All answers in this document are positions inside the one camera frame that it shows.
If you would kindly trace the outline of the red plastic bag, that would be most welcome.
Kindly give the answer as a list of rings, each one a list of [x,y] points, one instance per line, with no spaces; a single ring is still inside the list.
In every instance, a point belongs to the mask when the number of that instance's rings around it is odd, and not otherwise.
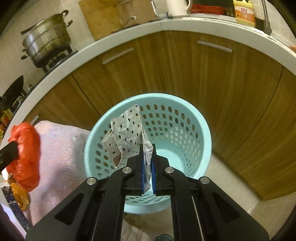
[[[24,122],[13,126],[9,142],[18,144],[18,157],[7,166],[6,170],[26,192],[31,192],[40,181],[40,136],[31,124]]]

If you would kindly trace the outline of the dark blue packet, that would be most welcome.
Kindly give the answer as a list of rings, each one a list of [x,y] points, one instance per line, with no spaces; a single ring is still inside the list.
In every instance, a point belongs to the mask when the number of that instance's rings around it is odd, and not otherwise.
[[[24,231],[28,232],[31,228],[31,224],[29,223],[23,211],[21,211],[18,203],[16,202],[10,184],[8,182],[1,183],[1,190],[15,218],[24,229]]]

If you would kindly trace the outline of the white kitchen countertop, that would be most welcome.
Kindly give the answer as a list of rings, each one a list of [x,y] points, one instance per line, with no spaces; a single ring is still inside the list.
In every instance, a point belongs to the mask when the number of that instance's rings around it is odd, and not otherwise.
[[[208,51],[242,57],[247,70],[259,71],[267,97],[252,94],[247,101],[226,100],[240,123],[251,127],[265,114],[286,72],[295,73],[295,52],[259,30],[223,20],[181,18],[143,24],[109,35],[79,51],[45,77],[27,96],[6,128],[2,146],[13,126],[32,110],[48,119],[90,130],[110,108],[141,93],[164,92],[196,107],[214,130],[223,119],[222,103],[213,101],[208,86],[198,81],[197,69],[208,63]]]

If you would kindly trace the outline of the orange peel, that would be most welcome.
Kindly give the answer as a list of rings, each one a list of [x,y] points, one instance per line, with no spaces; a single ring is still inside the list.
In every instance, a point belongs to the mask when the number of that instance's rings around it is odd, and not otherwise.
[[[21,211],[26,211],[27,207],[30,205],[29,194],[23,189],[23,187],[11,176],[8,180],[13,196],[18,203]]]

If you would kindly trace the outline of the wooden cutting board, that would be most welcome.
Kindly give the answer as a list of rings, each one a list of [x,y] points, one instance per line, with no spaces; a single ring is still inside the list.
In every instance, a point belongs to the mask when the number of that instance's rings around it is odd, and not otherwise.
[[[159,20],[153,1],[80,1],[79,6],[96,41],[119,30]]]

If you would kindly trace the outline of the white electric kettle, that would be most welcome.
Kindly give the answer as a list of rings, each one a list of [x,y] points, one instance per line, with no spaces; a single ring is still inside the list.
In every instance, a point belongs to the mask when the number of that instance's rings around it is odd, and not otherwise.
[[[189,15],[192,0],[154,0],[151,1],[156,16],[162,18],[179,18]]]

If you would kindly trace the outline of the black gas stove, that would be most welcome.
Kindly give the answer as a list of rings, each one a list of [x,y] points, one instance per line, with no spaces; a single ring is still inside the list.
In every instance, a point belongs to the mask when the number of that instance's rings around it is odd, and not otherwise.
[[[37,82],[33,85],[31,90],[35,86],[37,86],[45,77],[47,77],[51,72],[53,72],[59,65],[63,62],[71,58],[73,55],[78,53],[78,50],[71,52],[71,47],[68,47],[65,51],[62,51],[58,55],[54,56],[49,62],[42,66],[43,75],[37,80]],[[17,78],[14,83],[16,83],[16,87],[13,87],[14,95],[19,97],[25,93],[24,90],[24,77],[23,75]]]

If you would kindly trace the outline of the white spotted paper wrapper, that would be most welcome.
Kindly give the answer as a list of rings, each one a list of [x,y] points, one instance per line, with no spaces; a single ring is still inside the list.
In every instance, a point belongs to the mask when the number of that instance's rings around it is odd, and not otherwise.
[[[117,168],[127,165],[129,158],[142,152],[140,163],[142,193],[151,188],[151,161],[153,146],[142,124],[138,105],[133,105],[120,116],[110,120],[111,128],[104,136],[102,144]]]

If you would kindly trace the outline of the yellow detergent bottle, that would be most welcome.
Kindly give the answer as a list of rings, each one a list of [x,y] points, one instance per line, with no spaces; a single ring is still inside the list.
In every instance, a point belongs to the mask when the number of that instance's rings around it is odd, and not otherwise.
[[[255,28],[254,7],[251,1],[233,1],[237,23]]]

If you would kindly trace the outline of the black wok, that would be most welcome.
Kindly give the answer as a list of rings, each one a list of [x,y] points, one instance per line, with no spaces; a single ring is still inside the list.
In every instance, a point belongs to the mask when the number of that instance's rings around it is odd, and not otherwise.
[[[4,95],[1,97],[0,101],[0,109],[1,111],[5,111],[9,109],[15,100],[21,95],[23,90],[23,75],[17,78],[11,86],[6,90]]]

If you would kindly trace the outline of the light blue perforated trash basket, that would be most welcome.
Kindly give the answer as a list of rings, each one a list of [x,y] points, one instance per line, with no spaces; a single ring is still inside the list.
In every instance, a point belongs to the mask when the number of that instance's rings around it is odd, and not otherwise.
[[[156,153],[168,159],[171,167],[187,177],[204,176],[212,152],[208,124],[189,102],[168,94],[147,93],[128,98],[110,108],[93,126],[84,148],[84,169],[87,177],[103,179],[126,166],[115,165],[111,152],[103,144],[110,132],[112,118],[123,118],[124,111],[136,105],[140,109],[142,126]]]

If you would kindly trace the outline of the wooden cabinet doors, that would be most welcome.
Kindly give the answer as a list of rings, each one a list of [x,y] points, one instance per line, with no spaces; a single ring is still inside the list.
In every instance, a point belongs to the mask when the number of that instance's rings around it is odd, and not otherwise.
[[[124,43],[72,71],[26,121],[90,130],[117,103],[149,92],[194,105],[214,152],[263,200],[295,192],[295,75],[228,39],[164,31]]]

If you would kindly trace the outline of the stainless steel steamer pot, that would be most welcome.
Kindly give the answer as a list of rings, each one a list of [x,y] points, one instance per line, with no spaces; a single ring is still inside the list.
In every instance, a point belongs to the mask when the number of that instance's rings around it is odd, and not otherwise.
[[[45,69],[49,61],[60,53],[67,51],[71,54],[73,50],[67,28],[73,21],[64,21],[68,14],[69,10],[66,9],[23,30],[21,35],[25,37],[22,43],[25,54],[21,60],[29,57],[37,68]]]

